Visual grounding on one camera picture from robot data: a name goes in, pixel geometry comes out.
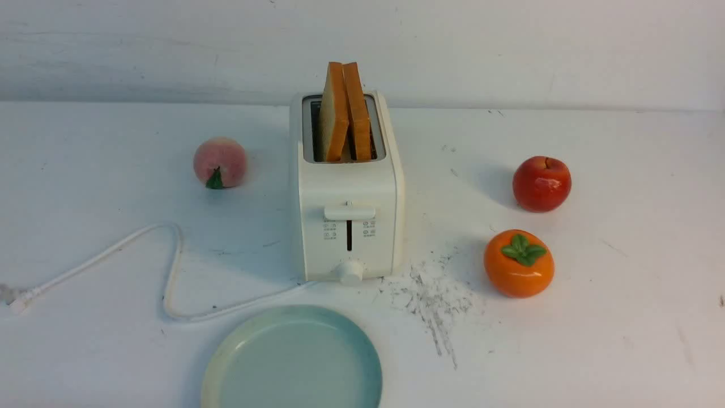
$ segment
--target persimmon calyx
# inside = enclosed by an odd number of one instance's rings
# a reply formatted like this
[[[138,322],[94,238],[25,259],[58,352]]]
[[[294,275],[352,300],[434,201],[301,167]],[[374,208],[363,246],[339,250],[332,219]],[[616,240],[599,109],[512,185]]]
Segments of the persimmon calyx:
[[[546,248],[541,245],[529,244],[529,240],[522,234],[516,234],[511,238],[511,245],[501,248],[501,253],[509,258],[514,258],[524,266],[533,266],[538,258],[546,255]]]

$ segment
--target white table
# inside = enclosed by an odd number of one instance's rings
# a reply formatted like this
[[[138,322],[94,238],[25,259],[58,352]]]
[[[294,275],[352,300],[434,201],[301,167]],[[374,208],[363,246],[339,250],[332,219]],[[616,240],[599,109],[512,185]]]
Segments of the white table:
[[[186,239],[179,308],[295,285],[285,258],[287,112],[1,103],[0,282],[36,285],[138,227],[175,221]],[[285,302],[331,307],[369,334],[382,407],[722,406],[722,114],[391,116],[407,180],[405,273],[320,284]],[[242,188],[211,191],[194,177],[194,150],[218,135],[250,152]],[[555,212],[513,204],[513,169],[531,155],[573,173]],[[530,299],[481,281],[487,240],[510,228],[541,237],[556,260],[553,283]],[[219,342],[272,304],[170,321],[160,298],[171,243],[156,230],[21,317],[4,314],[0,405],[198,406]]]

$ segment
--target toaster slot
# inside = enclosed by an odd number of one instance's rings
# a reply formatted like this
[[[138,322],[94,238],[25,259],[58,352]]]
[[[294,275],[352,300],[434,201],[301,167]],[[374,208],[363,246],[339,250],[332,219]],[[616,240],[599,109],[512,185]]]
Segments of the toaster slot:
[[[347,220],[347,250],[352,250],[352,220]]]
[[[375,99],[365,95],[365,104],[370,116],[370,161],[377,161],[385,158],[385,146],[380,130],[380,120],[375,105]],[[302,150],[304,159],[309,163],[327,163],[319,158],[315,147],[319,144],[320,137],[320,108],[322,106],[322,95],[312,95],[302,100]],[[355,148],[352,143],[352,127],[348,128],[347,139],[342,153],[342,160],[335,163],[356,163]]]

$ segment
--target apple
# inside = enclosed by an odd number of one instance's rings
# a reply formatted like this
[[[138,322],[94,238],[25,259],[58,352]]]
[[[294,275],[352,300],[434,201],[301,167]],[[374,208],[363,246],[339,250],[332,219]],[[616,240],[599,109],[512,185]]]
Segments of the apple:
[[[563,161],[534,156],[513,174],[513,196],[525,210],[544,213],[557,208],[571,191],[571,174]]]

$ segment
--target persimmon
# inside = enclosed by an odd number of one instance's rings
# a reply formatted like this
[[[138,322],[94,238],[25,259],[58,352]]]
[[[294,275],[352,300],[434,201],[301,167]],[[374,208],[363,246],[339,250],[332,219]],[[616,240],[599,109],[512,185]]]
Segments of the persimmon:
[[[501,232],[484,251],[484,268],[493,286],[511,298],[528,298],[554,279],[554,257],[536,236],[520,229]]]

